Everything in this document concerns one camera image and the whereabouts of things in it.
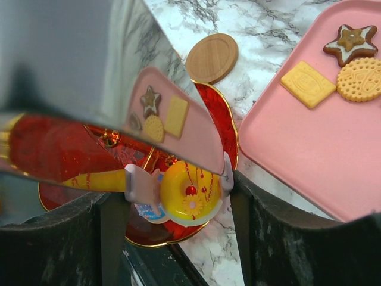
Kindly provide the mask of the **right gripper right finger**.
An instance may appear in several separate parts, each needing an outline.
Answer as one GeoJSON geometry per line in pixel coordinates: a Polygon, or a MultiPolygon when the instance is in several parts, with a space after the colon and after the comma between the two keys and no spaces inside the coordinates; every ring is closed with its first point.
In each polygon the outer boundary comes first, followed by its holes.
{"type": "Polygon", "coordinates": [[[246,285],[379,285],[380,214],[349,223],[303,211],[234,173],[230,195],[246,285]]]}

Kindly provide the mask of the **metal tongs pink tips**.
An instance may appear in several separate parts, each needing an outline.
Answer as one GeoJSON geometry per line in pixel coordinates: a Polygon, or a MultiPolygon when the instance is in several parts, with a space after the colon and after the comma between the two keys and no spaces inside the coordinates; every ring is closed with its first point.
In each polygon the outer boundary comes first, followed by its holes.
{"type": "MultiPolygon", "coordinates": [[[[19,114],[107,128],[224,173],[218,130],[145,1],[2,1],[1,129],[19,114]]],[[[1,172],[48,182],[3,159],[1,172]]]]}

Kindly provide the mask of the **yellow donut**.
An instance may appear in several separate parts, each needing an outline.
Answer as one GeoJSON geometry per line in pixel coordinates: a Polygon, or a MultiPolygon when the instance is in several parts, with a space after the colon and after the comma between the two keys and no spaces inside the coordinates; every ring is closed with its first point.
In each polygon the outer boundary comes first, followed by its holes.
{"type": "Polygon", "coordinates": [[[184,161],[164,173],[160,201],[164,213],[184,227],[207,223],[223,204],[220,177],[184,161]]]}

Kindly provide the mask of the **blue frosted donut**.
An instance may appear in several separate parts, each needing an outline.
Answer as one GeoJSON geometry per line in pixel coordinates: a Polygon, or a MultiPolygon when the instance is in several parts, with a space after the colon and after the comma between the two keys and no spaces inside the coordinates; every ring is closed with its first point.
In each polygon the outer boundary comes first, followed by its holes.
{"type": "Polygon", "coordinates": [[[135,204],[135,208],[138,211],[139,216],[146,219],[148,222],[153,224],[162,224],[169,220],[161,204],[158,205],[159,214],[154,212],[154,209],[149,204],[135,204]]]}

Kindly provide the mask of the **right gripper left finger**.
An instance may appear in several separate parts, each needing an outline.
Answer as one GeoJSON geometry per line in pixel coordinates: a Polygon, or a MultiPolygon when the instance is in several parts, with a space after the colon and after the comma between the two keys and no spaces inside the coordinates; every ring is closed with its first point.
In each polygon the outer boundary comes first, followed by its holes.
{"type": "Polygon", "coordinates": [[[1,285],[117,285],[130,204],[91,193],[1,227],[1,285]]]}

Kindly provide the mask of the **red three-tier stand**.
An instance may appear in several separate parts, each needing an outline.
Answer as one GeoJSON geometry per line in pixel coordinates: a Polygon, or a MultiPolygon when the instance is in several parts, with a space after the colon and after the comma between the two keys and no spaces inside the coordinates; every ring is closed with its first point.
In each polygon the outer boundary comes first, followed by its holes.
{"type": "MultiPolygon", "coordinates": [[[[206,83],[197,83],[196,88],[223,144],[224,173],[218,176],[224,204],[234,186],[238,134],[224,96],[206,83]]],[[[26,114],[14,116],[2,127],[1,159],[12,170],[48,178],[48,182],[38,183],[38,198],[47,211],[99,191],[122,193],[135,211],[135,204],[149,204],[157,214],[163,175],[177,161],[183,161],[113,130],[26,114]]],[[[142,247],[186,240],[208,223],[184,227],[170,219],[162,224],[150,223],[141,216],[139,219],[146,222],[148,229],[131,222],[126,238],[142,247]]]]}

